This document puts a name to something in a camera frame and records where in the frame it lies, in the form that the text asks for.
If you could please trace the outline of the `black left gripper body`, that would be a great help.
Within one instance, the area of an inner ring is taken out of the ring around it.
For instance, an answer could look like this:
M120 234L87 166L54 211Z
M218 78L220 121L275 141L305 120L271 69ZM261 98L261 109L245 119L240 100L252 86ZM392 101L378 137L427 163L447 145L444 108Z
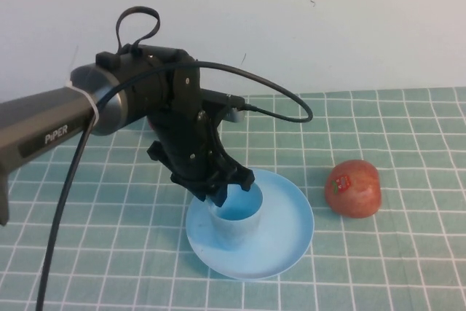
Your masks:
M232 110L229 106L202 109L189 117L177 111L158 111L148 121L158 140L147 153L170 172L170 180L196 198L206 193L213 199L221 185L238 185L250 191L255 176L251 169L229 156L221 143L218 126Z

